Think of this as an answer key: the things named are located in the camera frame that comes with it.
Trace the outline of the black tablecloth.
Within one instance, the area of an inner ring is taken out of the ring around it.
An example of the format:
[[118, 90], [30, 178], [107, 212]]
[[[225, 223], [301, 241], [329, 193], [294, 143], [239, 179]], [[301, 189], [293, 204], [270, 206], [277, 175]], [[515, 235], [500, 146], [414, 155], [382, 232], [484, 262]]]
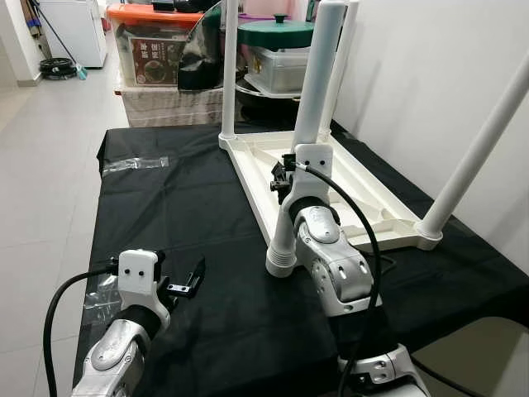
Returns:
[[[165, 169], [101, 177], [89, 265], [127, 249], [162, 250], [182, 281], [201, 257], [202, 288], [152, 342], [132, 397], [317, 397], [339, 385], [337, 348], [303, 271], [265, 271], [267, 242], [216, 125], [107, 130], [106, 162], [169, 156]], [[484, 318], [529, 325], [529, 279], [458, 219], [431, 251], [386, 251], [380, 295], [398, 340], [427, 347]]]

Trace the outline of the crumpled clear plastic wrap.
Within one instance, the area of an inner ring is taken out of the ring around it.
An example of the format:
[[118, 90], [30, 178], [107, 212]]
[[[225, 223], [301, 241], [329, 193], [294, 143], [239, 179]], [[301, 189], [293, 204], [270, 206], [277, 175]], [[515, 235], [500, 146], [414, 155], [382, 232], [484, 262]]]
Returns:
[[122, 299], [116, 275], [95, 275], [86, 280], [82, 326], [107, 326], [121, 310]]

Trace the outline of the black wok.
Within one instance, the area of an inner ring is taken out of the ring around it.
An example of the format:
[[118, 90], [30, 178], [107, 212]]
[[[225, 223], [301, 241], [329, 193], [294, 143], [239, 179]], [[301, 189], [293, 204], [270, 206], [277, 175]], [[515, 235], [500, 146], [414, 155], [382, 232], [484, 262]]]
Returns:
[[243, 108], [278, 114], [296, 114], [301, 98], [298, 95], [267, 96], [245, 79], [236, 82], [236, 98]]

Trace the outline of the flat clear plastic wrap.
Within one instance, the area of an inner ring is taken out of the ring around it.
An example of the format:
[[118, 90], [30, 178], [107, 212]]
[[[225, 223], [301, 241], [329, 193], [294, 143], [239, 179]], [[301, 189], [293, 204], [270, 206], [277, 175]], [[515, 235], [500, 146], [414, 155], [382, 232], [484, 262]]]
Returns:
[[126, 170], [165, 169], [167, 166], [170, 166], [169, 156], [132, 156], [132, 158], [103, 163], [101, 177]]

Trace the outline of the clear plastic container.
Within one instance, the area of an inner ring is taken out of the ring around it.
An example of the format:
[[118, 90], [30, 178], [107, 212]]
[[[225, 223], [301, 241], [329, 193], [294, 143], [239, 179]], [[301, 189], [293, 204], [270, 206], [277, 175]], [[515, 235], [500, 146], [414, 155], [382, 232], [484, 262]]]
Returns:
[[301, 93], [308, 56], [308, 48], [269, 50], [248, 46], [245, 80], [264, 93]]

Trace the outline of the patterned cloth covered stand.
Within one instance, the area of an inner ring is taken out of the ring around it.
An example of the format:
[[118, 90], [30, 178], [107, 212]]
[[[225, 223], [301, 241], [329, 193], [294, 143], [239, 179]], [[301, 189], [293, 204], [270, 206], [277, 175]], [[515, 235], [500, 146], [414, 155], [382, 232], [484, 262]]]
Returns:
[[215, 124], [222, 121], [223, 89], [124, 87], [114, 90], [130, 127]]

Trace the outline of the green pot lid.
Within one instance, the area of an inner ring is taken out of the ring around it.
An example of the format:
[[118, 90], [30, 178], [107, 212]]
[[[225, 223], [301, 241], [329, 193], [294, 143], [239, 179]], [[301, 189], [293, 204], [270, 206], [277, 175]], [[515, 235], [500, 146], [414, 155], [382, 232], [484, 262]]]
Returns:
[[239, 43], [260, 48], [307, 48], [313, 31], [313, 22], [294, 22], [284, 14], [275, 14], [271, 20], [241, 24], [236, 36]]

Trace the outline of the orange-lid storage box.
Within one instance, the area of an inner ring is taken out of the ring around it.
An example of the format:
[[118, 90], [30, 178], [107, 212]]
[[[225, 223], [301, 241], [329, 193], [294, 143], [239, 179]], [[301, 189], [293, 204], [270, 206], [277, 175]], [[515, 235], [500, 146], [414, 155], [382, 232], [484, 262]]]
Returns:
[[122, 86], [174, 87], [190, 31], [204, 11], [188, 0], [145, 0], [107, 5], [116, 35]]

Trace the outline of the teal head broom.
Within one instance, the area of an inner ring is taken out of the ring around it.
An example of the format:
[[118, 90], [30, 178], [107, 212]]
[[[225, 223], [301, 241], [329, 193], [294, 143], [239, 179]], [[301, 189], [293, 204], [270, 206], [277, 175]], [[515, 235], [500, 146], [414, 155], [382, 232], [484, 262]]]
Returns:
[[87, 72], [83, 65], [80, 64], [74, 56], [72, 56], [71, 50], [65, 45], [63, 38], [57, 33], [55, 27], [48, 16], [45, 15], [41, 8], [41, 1], [39, 0], [27, 0], [30, 3], [31, 10], [36, 12], [37, 20], [41, 23], [41, 26], [48, 27], [48, 31], [52, 33], [57, 41], [60, 43], [67, 57], [50, 57], [45, 58], [39, 63], [39, 71], [46, 79], [58, 80], [58, 79], [71, 79], [71, 77], [79, 77], [81, 80], [87, 79]]

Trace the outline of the white appliance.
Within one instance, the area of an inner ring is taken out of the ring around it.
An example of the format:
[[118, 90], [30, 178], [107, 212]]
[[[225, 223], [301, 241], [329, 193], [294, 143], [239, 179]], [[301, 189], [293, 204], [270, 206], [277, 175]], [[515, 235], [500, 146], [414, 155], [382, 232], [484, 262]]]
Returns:
[[103, 14], [96, 0], [37, 0], [50, 57], [102, 69], [108, 57]]

